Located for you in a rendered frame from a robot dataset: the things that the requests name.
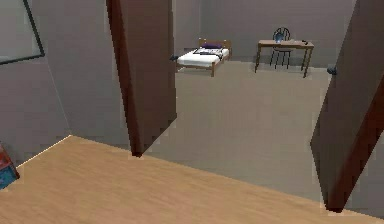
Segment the wooden bed white mattress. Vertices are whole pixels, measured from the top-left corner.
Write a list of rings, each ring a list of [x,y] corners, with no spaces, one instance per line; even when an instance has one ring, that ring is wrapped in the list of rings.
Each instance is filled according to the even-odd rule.
[[[201,47],[204,43],[221,44],[221,49],[204,49]],[[195,68],[204,69],[210,72],[211,76],[215,75],[216,67],[223,64],[232,57],[232,42],[230,40],[209,40],[200,38],[198,47],[190,52],[179,56],[175,61],[175,68]]]

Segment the brown room door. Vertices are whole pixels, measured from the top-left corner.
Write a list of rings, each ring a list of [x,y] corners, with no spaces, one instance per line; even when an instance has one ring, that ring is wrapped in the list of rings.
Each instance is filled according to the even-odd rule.
[[[172,0],[106,0],[131,153],[176,119]]]
[[[340,213],[384,132],[384,0],[357,0],[310,141],[325,208]]]

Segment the black metal chair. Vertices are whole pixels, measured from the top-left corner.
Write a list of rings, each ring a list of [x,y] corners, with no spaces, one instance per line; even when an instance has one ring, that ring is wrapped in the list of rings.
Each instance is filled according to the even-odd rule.
[[[276,43],[280,43],[282,41],[289,41],[291,38],[290,31],[286,27],[279,27],[277,28],[273,33],[273,40]],[[276,62],[279,61],[280,54],[283,54],[283,64],[286,65],[286,67],[289,67],[290,64],[290,57],[291,52],[293,51],[292,48],[279,48],[274,47],[271,54],[270,61],[273,61],[274,55],[277,55]]]

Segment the wooden desk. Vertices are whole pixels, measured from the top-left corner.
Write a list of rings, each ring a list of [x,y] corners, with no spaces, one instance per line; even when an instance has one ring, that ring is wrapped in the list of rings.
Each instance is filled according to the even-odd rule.
[[[301,69],[304,71],[303,77],[307,76],[308,67],[311,61],[312,52],[314,49],[314,45],[311,42],[301,42],[301,41],[281,41],[276,42],[275,40],[260,40],[257,44],[257,54],[255,59],[255,67],[254,71],[257,71],[258,66],[260,64],[261,51],[263,48],[267,47],[277,47],[277,48],[293,48],[293,49],[304,49],[305,54],[303,58],[303,62],[301,65]]]

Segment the red and blue box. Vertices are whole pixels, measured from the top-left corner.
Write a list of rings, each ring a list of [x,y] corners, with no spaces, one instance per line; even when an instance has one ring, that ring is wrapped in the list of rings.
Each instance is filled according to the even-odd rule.
[[[0,142],[0,189],[4,189],[20,178],[15,165]]]

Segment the black framed wall picture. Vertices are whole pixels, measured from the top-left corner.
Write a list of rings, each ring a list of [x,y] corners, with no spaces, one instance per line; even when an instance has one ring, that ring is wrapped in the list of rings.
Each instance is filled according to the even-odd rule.
[[[0,65],[45,56],[28,0],[0,0]]]

